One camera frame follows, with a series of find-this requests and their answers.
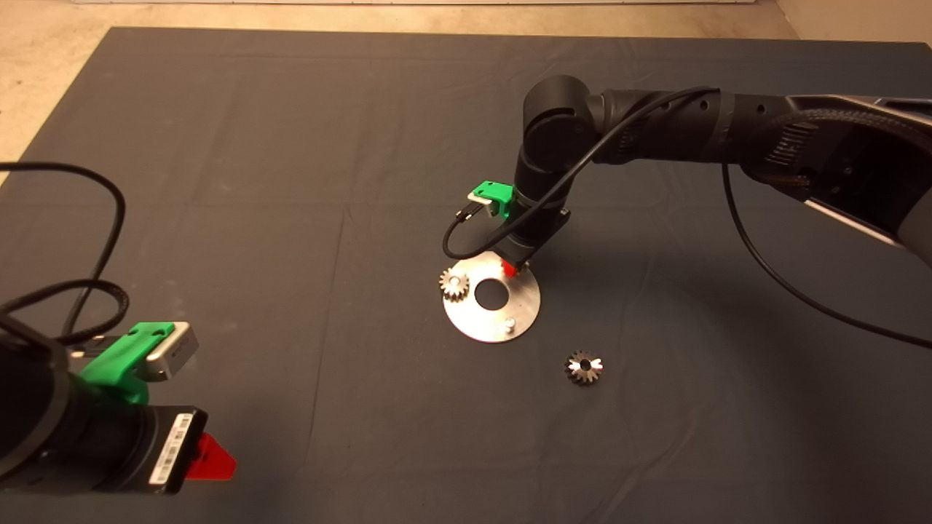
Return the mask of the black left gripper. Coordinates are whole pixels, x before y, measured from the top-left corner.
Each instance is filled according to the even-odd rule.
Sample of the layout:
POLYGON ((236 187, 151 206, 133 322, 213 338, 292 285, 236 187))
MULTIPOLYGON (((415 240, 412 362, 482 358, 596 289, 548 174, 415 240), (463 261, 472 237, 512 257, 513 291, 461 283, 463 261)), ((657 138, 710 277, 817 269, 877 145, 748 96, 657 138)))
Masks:
POLYGON ((29 490, 167 496, 186 480, 229 481, 237 460, 190 405, 93 401, 73 409, 29 461, 29 490))

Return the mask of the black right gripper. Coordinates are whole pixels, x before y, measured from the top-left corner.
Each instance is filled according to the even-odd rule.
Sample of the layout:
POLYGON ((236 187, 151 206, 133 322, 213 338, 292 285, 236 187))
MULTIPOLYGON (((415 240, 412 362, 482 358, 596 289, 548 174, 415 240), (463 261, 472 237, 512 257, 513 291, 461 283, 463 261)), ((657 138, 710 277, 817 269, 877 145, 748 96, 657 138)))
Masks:
POLYGON ((502 275, 512 279, 519 274, 517 266, 525 266, 553 236, 569 222, 572 213, 560 202, 547 205, 533 214, 518 228, 495 245, 495 253, 502 259, 502 275))

